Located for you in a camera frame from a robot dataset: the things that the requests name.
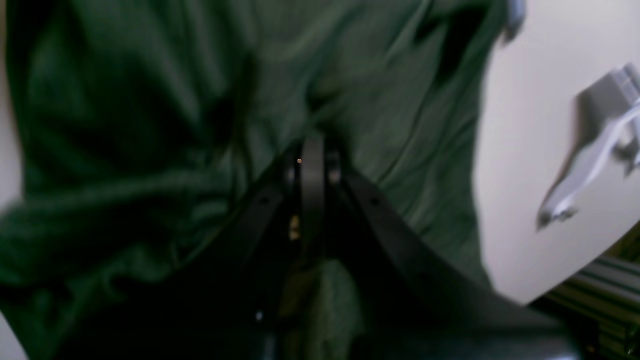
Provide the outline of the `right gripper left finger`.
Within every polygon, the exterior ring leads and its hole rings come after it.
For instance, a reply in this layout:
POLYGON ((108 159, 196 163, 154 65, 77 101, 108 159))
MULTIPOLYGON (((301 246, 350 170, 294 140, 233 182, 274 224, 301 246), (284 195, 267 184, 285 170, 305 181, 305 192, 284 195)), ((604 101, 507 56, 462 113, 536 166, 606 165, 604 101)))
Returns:
POLYGON ((290 239, 298 157, 293 145, 231 223, 166 280, 84 321, 57 360, 281 360, 279 305, 300 251, 290 239))

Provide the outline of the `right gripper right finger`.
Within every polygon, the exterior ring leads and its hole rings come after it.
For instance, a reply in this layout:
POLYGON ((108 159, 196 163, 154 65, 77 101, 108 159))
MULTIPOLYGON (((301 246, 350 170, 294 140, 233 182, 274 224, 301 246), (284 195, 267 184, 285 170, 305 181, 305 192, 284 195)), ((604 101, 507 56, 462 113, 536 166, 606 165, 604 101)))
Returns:
POLYGON ((466 278, 377 187, 310 137, 301 147, 304 257, 338 265, 357 293, 348 360, 580 360, 557 320, 466 278))

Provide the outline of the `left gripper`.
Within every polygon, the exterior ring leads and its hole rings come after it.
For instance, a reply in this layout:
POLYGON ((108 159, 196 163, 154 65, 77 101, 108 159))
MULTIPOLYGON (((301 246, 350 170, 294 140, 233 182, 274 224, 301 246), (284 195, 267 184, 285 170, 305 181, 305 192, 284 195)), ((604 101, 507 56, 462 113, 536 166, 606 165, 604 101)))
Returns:
POLYGON ((612 155, 639 167, 639 70, 613 68, 577 96, 577 139, 566 164, 539 208, 537 227, 576 214, 574 199, 601 173, 612 155))

